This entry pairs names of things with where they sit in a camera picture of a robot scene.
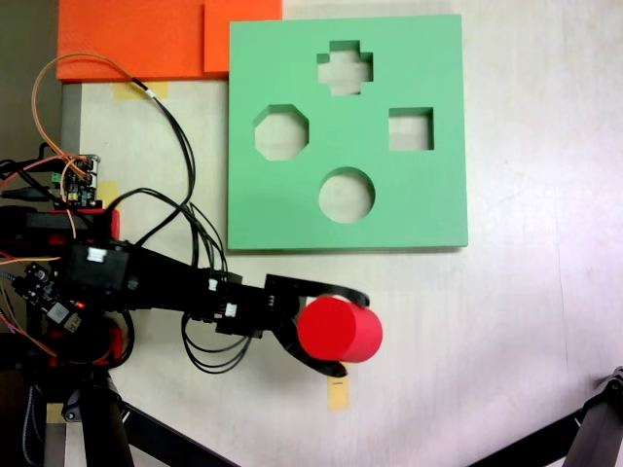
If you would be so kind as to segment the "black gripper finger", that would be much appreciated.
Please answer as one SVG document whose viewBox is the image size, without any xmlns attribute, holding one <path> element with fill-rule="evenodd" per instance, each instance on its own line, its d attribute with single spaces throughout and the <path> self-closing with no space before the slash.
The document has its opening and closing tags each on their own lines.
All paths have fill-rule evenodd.
<svg viewBox="0 0 623 467">
<path fill-rule="evenodd" d="M 361 307 L 368 307 L 370 305 L 370 298 L 367 294 L 345 286 L 303 279 L 295 279 L 294 284 L 300 296 L 310 298 L 337 296 Z"/>
<path fill-rule="evenodd" d="M 311 357 L 302 347 L 297 328 L 291 318 L 273 319 L 270 331 L 284 350 L 308 368 L 327 377 L 343 378 L 348 375 L 347 368 L 338 361 L 326 361 Z"/>
</svg>

